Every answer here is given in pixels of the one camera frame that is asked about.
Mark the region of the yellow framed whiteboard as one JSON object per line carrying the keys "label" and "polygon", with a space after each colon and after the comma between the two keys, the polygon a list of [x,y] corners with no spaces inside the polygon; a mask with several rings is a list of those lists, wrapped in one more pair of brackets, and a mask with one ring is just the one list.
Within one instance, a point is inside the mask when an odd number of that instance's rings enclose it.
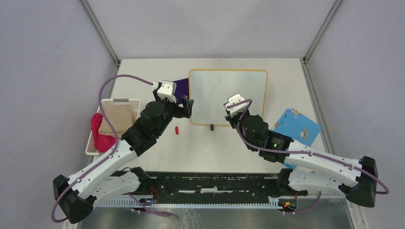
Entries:
{"label": "yellow framed whiteboard", "polygon": [[264,116],[268,72],[248,69],[192,69],[189,98],[194,100],[191,123],[229,126],[224,104],[236,94],[237,102],[251,99],[249,111]]}

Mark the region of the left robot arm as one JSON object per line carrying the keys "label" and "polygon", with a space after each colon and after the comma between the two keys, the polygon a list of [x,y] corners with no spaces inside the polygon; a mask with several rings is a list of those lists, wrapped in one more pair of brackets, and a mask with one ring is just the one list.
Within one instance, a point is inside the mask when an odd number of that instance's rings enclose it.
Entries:
{"label": "left robot arm", "polygon": [[172,94],[160,97],[157,90],[153,94],[155,100],[146,105],[134,125],[107,152],[80,171],[68,177],[58,175],[53,180],[53,222],[64,222],[64,219],[55,218],[56,207],[65,214],[65,220],[75,224],[108,198],[135,191],[142,195],[149,191],[150,181],[145,178],[144,172],[131,172],[110,181],[106,178],[156,144],[173,118],[191,117],[193,99],[182,95],[182,105],[178,105]]}

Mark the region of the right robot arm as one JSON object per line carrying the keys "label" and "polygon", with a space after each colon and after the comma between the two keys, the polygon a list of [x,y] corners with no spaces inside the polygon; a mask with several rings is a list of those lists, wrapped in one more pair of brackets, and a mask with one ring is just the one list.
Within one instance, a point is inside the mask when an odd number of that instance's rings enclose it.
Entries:
{"label": "right robot arm", "polygon": [[276,189],[282,195],[293,191],[338,192],[362,207],[373,208],[377,194],[378,170],[375,159],[338,157],[271,131],[259,115],[226,108],[225,119],[241,136],[247,149],[273,163],[295,164],[308,172],[282,169]]}

